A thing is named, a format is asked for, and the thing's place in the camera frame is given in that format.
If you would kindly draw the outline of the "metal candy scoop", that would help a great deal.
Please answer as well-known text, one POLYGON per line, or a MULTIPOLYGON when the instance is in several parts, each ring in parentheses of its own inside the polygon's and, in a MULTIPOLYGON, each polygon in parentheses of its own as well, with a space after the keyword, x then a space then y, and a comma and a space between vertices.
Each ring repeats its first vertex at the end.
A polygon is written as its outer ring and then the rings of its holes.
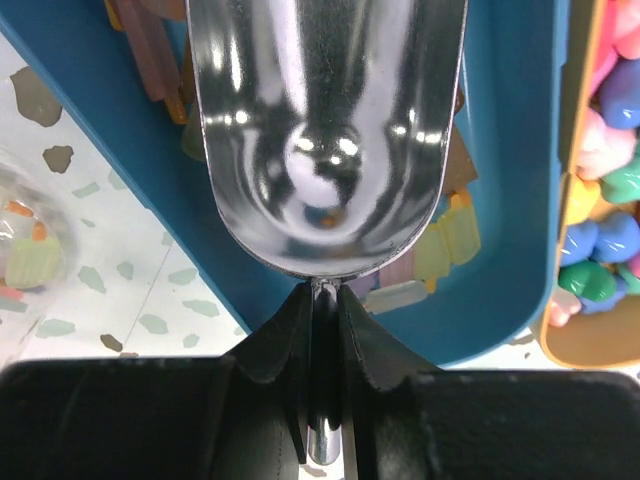
POLYGON ((309 454, 339 453, 346 282, 403 255, 444 182, 464 1, 190 1, 209 177, 234 240, 310 283, 309 454))

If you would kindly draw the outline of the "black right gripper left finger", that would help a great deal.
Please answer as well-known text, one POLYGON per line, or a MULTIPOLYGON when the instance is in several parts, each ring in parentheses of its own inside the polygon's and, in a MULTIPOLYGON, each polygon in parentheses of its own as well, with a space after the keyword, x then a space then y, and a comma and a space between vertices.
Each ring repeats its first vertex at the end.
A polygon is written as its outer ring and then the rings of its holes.
POLYGON ((219 357, 26 361, 1 376, 5 479, 294 479, 311 289, 219 357))

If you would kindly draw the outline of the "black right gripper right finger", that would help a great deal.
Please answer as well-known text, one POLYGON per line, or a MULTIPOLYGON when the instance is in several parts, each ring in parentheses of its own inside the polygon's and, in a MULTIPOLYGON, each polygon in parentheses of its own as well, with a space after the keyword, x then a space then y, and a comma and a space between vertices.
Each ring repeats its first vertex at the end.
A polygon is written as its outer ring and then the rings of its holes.
POLYGON ((639 386, 611 372, 442 370, 338 294, 349 479, 635 479, 639 386))

